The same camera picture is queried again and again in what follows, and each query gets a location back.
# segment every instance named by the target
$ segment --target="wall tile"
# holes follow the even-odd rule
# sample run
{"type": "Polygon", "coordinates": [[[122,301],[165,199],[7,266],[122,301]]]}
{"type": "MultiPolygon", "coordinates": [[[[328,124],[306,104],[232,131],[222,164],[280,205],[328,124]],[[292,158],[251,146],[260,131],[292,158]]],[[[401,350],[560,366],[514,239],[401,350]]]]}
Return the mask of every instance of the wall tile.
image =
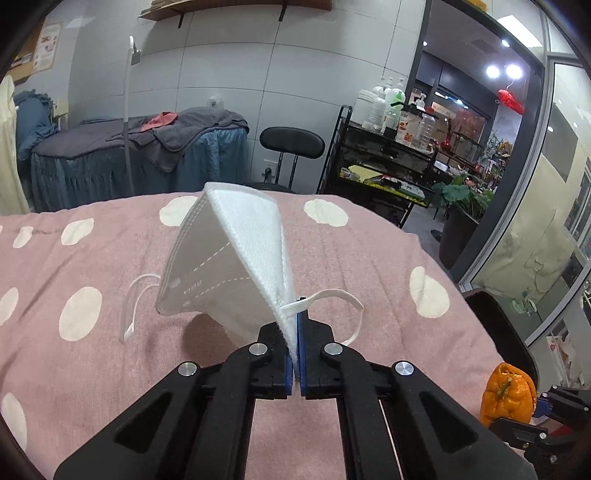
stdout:
{"type": "MultiPolygon", "coordinates": [[[[277,161],[279,153],[267,150],[258,140],[252,156],[251,181],[263,181],[265,160],[277,161]]],[[[315,193],[320,180],[320,173],[324,166],[325,155],[316,159],[299,158],[295,168],[294,183],[291,189],[296,193],[315,193]]],[[[279,183],[288,186],[290,182],[291,166],[294,156],[286,154],[281,163],[279,183]]]]}
{"type": "Polygon", "coordinates": [[[339,106],[331,103],[265,92],[256,138],[269,127],[302,128],[320,135],[328,149],[339,110],[339,106]]]}
{"type": "Polygon", "coordinates": [[[252,154],[254,153],[256,140],[252,138],[246,139],[246,164],[244,165],[244,180],[249,181],[251,179],[252,170],[252,154]]]}
{"type": "Polygon", "coordinates": [[[403,73],[396,72],[394,70],[384,69],[384,77],[386,78],[386,80],[388,80],[390,77],[392,77],[394,80],[395,87],[398,84],[398,81],[400,80],[400,78],[403,79],[402,84],[404,85],[404,88],[406,88],[406,85],[408,83],[408,75],[404,75],[403,73]]]}
{"type": "Polygon", "coordinates": [[[86,103],[70,105],[69,128],[89,118],[123,118],[123,95],[97,98],[86,103]]]}
{"type": "Polygon", "coordinates": [[[239,113],[246,119],[250,129],[248,138],[257,138],[256,125],[262,100],[260,91],[232,88],[181,88],[178,90],[176,110],[180,112],[193,106],[206,106],[207,101],[214,95],[220,95],[223,98],[225,109],[239,113]]]}
{"type": "Polygon", "coordinates": [[[317,48],[384,66],[394,23],[347,10],[289,7],[277,44],[317,48]]]}
{"type": "Polygon", "coordinates": [[[262,90],[272,49],[260,43],[186,47],[180,86],[262,90]]]}
{"type": "Polygon", "coordinates": [[[193,15],[187,46],[210,43],[273,43],[281,7],[246,5],[213,8],[193,15]]]}
{"type": "Polygon", "coordinates": [[[186,14],[181,28],[178,28],[177,17],[136,25],[132,33],[135,46],[142,55],[184,47],[192,17],[192,13],[186,14]]]}
{"type": "Polygon", "coordinates": [[[131,67],[129,91],[178,87],[182,60],[182,48],[142,56],[140,62],[131,67]]]}
{"type": "Polygon", "coordinates": [[[335,9],[396,23],[400,0],[334,0],[333,5],[335,9]]]}
{"type": "Polygon", "coordinates": [[[413,65],[414,54],[417,51],[417,41],[417,33],[396,27],[386,68],[408,76],[413,65]]]}
{"type": "Polygon", "coordinates": [[[125,63],[111,63],[91,73],[94,85],[86,85],[89,98],[123,95],[125,84],[125,63]]]}
{"type": "Polygon", "coordinates": [[[383,71],[335,53],[276,45],[265,90],[354,105],[359,91],[376,85],[383,71]]]}
{"type": "Polygon", "coordinates": [[[177,104],[177,88],[165,88],[129,94],[129,116],[155,115],[174,112],[177,104]]]}
{"type": "Polygon", "coordinates": [[[402,0],[396,25],[418,34],[421,31],[424,12],[425,0],[402,0]]]}

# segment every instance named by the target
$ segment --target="glass door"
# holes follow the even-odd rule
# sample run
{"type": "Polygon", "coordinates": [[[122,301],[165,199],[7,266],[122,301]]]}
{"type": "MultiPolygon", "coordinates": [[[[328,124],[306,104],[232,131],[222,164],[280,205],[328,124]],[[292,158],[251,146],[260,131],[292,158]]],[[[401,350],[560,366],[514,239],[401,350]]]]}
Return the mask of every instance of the glass door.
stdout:
{"type": "Polygon", "coordinates": [[[591,80],[576,64],[552,63],[550,74],[550,113],[530,183],[470,282],[495,296],[523,340],[554,321],[591,258],[591,80]]]}
{"type": "Polygon", "coordinates": [[[566,310],[533,338],[530,351],[540,373],[539,391],[552,385],[591,388],[591,281],[566,310]]]}

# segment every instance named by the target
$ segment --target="green leaves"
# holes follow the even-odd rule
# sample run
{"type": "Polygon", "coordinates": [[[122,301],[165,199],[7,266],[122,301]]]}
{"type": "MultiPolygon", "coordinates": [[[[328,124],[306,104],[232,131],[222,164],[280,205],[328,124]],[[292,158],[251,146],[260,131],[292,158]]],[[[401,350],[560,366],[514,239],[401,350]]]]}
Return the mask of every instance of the green leaves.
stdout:
{"type": "Polygon", "coordinates": [[[449,203],[460,202],[470,195],[468,185],[446,185],[443,187],[443,198],[449,203]]]}
{"type": "Polygon", "coordinates": [[[491,190],[475,193],[465,184],[466,178],[469,178],[469,176],[458,175],[454,177],[449,185],[445,183],[433,185],[431,189],[435,192],[435,195],[431,200],[431,204],[437,208],[457,205],[474,220],[479,221],[484,216],[495,194],[491,190]]]}

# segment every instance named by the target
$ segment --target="dark blue bedspread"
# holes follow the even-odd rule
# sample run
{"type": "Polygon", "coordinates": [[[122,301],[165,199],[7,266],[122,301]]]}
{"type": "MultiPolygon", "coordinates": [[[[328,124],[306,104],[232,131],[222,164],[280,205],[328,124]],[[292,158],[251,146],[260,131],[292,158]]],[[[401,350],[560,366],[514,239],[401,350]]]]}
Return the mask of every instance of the dark blue bedspread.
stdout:
{"type": "MultiPolygon", "coordinates": [[[[199,192],[208,181],[246,180],[246,130],[214,130],[196,138],[183,159],[166,173],[131,149],[136,195],[199,192]]],[[[38,212],[56,212],[93,202],[131,196],[121,147],[95,151],[74,160],[31,157],[33,201],[38,212]]]]}

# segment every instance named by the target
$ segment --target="mask ear loop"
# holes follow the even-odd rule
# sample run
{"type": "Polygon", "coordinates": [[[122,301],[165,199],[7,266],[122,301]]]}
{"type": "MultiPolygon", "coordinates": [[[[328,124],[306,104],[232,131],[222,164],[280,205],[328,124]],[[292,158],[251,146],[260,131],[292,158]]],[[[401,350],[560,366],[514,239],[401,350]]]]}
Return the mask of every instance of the mask ear loop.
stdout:
{"type": "Polygon", "coordinates": [[[135,313],[137,311],[138,303],[139,303],[139,300],[142,297],[142,295],[146,291],[148,291],[149,289],[151,289],[153,287],[160,286],[160,283],[151,283],[150,285],[144,287],[144,289],[138,295],[138,298],[135,300],[134,314],[133,314],[133,316],[131,318],[131,323],[128,324],[127,323],[127,315],[126,315],[126,307],[127,307],[127,304],[129,303],[129,294],[131,293],[131,289],[133,288],[133,286],[137,282],[139,282],[143,278],[148,278],[148,277],[149,278],[157,278],[158,280],[161,280],[160,275],[156,275],[155,273],[145,273],[145,274],[140,275],[139,277],[137,277],[133,282],[131,282],[131,284],[127,288],[127,293],[125,294],[125,297],[124,297],[124,300],[123,300],[123,306],[121,307],[121,316],[119,318],[119,341],[121,343],[125,343],[127,340],[129,340],[130,337],[135,332],[135,313]]]}
{"type": "Polygon", "coordinates": [[[344,342],[340,342],[342,345],[348,346],[351,343],[353,343],[359,336],[359,332],[361,331],[361,324],[363,323],[363,311],[365,310],[363,304],[355,296],[351,295],[348,291],[339,289],[320,290],[319,292],[314,293],[310,297],[307,297],[303,300],[295,301],[293,303],[289,303],[281,307],[280,311],[284,313],[286,316],[290,317],[292,315],[295,315],[296,313],[308,310],[316,300],[328,299],[332,297],[348,301],[359,312],[359,321],[357,323],[357,328],[355,329],[355,332],[353,333],[353,335],[351,335],[349,339],[345,340],[344,342]]]}

